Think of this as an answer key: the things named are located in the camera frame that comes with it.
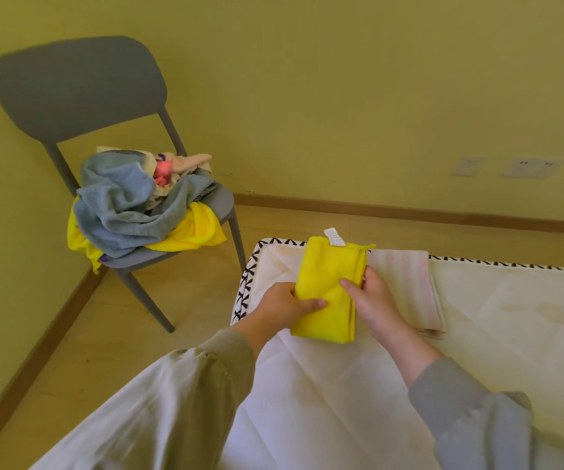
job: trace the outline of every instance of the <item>gray chair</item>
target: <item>gray chair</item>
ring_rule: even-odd
[[[58,148],[61,141],[157,114],[176,153],[186,155],[166,101],[167,86],[151,52],[125,36],[64,40],[0,56],[0,104],[21,131],[42,142],[73,196],[79,184]],[[219,185],[202,202],[221,224],[230,222],[240,267],[245,269],[232,193]],[[176,254],[179,252],[139,247],[124,257],[103,262],[169,333],[175,327],[132,272]]]

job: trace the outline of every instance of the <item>sleeve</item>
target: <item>sleeve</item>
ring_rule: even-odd
[[[213,469],[251,391],[247,340],[221,330],[163,356],[65,436],[32,470]]]
[[[564,469],[564,449],[532,427],[523,393],[492,393],[453,360],[428,366],[409,391],[443,470]]]

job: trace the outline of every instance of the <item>pile of laundry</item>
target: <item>pile of laundry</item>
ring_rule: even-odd
[[[69,249],[84,252],[97,273],[101,262],[141,246],[178,252],[222,243],[218,218],[200,202],[218,186],[211,159],[98,147],[82,165]]]

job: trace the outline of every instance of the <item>wooden floor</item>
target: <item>wooden floor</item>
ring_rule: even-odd
[[[564,234],[247,206],[237,211],[247,254],[263,237],[306,240],[335,227],[346,241],[380,248],[564,266]],[[225,233],[230,237],[228,228]],[[1,470],[27,469],[147,365],[228,325],[240,279],[231,239],[136,276],[176,331],[164,332],[108,273],[0,435]]]

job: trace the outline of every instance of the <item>baseboard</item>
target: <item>baseboard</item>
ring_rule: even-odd
[[[539,230],[543,232],[564,233],[564,221],[534,219],[528,217],[500,216],[465,212],[435,211],[413,209],[377,204],[346,203],[318,199],[285,198],[258,194],[234,194],[236,204],[245,206],[264,206],[299,211],[333,212],[357,216],[387,217],[409,221],[442,222],[462,226],[502,227],[506,229]]]
[[[56,350],[66,332],[69,331],[84,305],[90,299],[92,292],[101,283],[101,279],[106,271],[106,267],[100,268],[98,275],[93,274],[92,270],[88,271],[51,325],[49,325],[49,328],[36,344],[27,360],[25,360],[3,391],[0,396],[0,432],[25,396],[25,393],[27,393],[34,380],[38,377],[38,374],[47,364],[47,361],[49,361],[51,354]]]

